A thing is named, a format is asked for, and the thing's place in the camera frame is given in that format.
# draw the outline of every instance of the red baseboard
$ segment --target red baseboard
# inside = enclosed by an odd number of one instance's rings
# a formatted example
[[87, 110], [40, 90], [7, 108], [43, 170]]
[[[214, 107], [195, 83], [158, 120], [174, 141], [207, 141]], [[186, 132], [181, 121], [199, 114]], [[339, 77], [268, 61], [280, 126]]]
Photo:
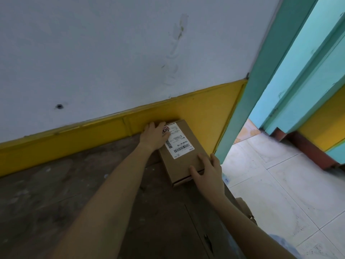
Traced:
[[271, 136], [279, 142], [282, 139], [287, 139], [323, 170], [339, 165], [338, 162], [330, 158], [324, 151], [315, 146], [298, 131], [286, 134], [277, 127]]

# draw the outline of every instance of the torn cardboard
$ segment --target torn cardboard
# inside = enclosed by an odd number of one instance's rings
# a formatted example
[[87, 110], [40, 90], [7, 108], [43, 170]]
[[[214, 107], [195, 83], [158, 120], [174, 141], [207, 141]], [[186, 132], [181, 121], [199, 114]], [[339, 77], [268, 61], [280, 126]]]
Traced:
[[207, 153], [185, 120], [167, 124], [163, 132], [168, 131], [171, 135], [165, 145], [159, 149], [159, 154], [175, 187], [192, 179], [189, 173], [190, 165], [194, 166], [198, 173], [204, 172], [204, 165], [197, 154], [207, 156]]

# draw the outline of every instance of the yellow wall trim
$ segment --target yellow wall trim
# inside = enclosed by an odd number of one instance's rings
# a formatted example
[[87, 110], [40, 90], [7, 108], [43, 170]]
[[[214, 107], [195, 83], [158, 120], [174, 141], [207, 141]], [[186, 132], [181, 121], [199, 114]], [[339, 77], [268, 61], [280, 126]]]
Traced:
[[0, 144], [0, 176], [140, 133], [148, 122], [185, 119], [206, 152], [214, 152], [247, 80]]
[[329, 150], [345, 139], [345, 85], [298, 131], [322, 151]]

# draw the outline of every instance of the red stamp on label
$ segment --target red stamp on label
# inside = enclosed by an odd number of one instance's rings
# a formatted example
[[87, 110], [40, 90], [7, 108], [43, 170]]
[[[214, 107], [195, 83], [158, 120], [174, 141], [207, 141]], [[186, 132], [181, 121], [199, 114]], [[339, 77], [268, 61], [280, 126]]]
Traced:
[[162, 134], [165, 134], [166, 132], [169, 132], [170, 128], [168, 126], [164, 126], [162, 130]]

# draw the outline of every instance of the white label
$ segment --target white label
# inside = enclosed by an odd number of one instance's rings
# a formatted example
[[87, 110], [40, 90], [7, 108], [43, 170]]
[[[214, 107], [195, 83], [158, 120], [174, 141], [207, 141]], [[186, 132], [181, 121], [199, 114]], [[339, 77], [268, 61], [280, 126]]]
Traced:
[[165, 146], [174, 159], [194, 150], [194, 147], [185, 137], [177, 123], [173, 122], [163, 128], [163, 133], [168, 131], [171, 132], [171, 135], [166, 140]]

